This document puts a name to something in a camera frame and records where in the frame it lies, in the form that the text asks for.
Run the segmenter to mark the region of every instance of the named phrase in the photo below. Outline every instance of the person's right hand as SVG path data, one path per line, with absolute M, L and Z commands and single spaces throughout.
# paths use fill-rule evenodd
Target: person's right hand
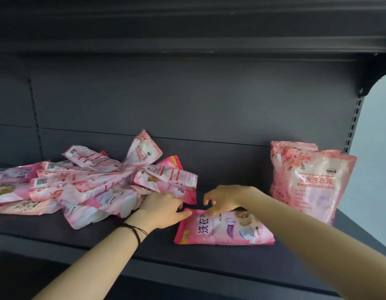
M 215 214 L 229 212 L 244 204 L 244 199 L 253 191 L 258 191 L 252 186 L 220 185 L 204 195 L 204 205 L 209 201 L 212 207 L 205 211 L 207 217 Z

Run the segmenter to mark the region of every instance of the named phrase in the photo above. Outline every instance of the white wall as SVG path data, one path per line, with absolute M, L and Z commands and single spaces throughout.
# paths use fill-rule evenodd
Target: white wall
M 350 155 L 358 160 L 339 209 L 386 246 L 386 76 L 363 100 Z

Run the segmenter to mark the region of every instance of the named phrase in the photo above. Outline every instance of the barcode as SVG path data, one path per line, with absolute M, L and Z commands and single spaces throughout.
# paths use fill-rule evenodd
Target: barcode
M 47 183 L 47 178 L 36 180 L 36 185 L 42 185 Z

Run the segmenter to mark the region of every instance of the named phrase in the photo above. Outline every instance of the pile of plastic bags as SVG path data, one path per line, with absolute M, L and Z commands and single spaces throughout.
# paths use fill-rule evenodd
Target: pile of plastic bags
M 315 144 L 271 142 L 274 180 L 270 195 L 333 225 L 357 157 L 339 150 L 319 151 Z
M 74 229 L 109 215 L 127 217 L 152 191 L 196 204 L 197 175 L 184 171 L 177 156 L 152 165 L 162 151 L 145 130 L 124 161 L 84 146 L 71 146 L 66 161 L 0 169 L 0 214 L 41 215 L 60 209 Z

